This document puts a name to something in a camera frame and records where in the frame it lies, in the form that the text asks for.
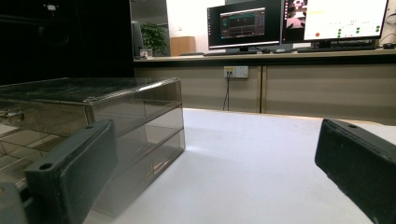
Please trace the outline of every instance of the black monitor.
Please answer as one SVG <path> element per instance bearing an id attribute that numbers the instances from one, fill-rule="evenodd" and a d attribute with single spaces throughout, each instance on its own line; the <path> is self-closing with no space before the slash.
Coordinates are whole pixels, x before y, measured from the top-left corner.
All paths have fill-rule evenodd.
<path id="1" fill-rule="evenodd" d="M 281 0 L 257 0 L 207 9 L 209 49 L 240 49 L 280 44 Z"/>
<path id="2" fill-rule="evenodd" d="M 140 56 L 140 50 L 143 46 L 143 36 L 140 29 L 140 22 L 131 21 L 132 26 L 132 42 L 134 46 L 134 56 Z"/>
<path id="3" fill-rule="evenodd" d="M 282 43 L 375 40 L 381 37 L 388 0 L 285 0 Z"/>

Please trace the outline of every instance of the power outlet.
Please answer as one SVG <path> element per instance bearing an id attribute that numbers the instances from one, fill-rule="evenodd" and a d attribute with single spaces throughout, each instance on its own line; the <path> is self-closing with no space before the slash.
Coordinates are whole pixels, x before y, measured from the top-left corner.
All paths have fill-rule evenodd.
<path id="1" fill-rule="evenodd" d="M 224 77 L 236 77 L 235 66 L 224 66 Z"/>
<path id="2" fill-rule="evenodd" d="M 248 77 L 248 67 L 224 66 L 224 77 Z"/>

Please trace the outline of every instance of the transparent plastic container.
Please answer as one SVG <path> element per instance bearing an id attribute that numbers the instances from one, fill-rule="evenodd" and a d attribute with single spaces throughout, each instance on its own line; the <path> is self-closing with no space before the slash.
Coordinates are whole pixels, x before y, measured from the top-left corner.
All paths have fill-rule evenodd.
<path id="1" fill-rule="evenodd" d="M 119 164 L 93 207 L 113 217 L 185 148 L 178 78 L 58 78 L 1 86 L 0 96 L 1 122 L 18 127 L 18 135 L 0 138 L 0 181 L 18 185 L 24 167 L 62 139 L 90 123 L 114 120 Z M 11 145 L 20 147 L 11 154 L 21 155 L 11 156 Z"/>

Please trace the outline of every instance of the desk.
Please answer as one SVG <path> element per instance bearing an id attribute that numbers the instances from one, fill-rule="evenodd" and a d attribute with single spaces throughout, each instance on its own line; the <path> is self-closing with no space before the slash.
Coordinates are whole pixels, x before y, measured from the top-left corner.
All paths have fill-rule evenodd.
<path id="1" fill-rule="evenodd" d="M 319 53 L 249 54 L 228 56 L 155 57 L 135 60 L 135 68 L 192 67 L 235 65 L 328 65 L 328 64 L 383 64 L 395 63 L 396 49 L 336 51 Z"/>
<path id="2" fill-rule="evenodd" d="M 185 152 L 117 218 L 84 224 L 372 224 L 315 165 L 322 119 L 184 109 Z M 396 127 L 353 122 L 396 144 Z"/>

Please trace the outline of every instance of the white table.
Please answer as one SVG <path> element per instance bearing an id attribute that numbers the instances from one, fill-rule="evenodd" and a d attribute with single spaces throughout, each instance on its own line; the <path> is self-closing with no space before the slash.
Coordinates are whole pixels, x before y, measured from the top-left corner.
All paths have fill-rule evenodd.
<path id="1" fill-rule="evenodd" d="M 372 223 L 315 165 L 321 122 L 184 109 L 185 152 L 119 217 L 85 224 Z M 396 127 L 354 123 L 396 144 Z"/>

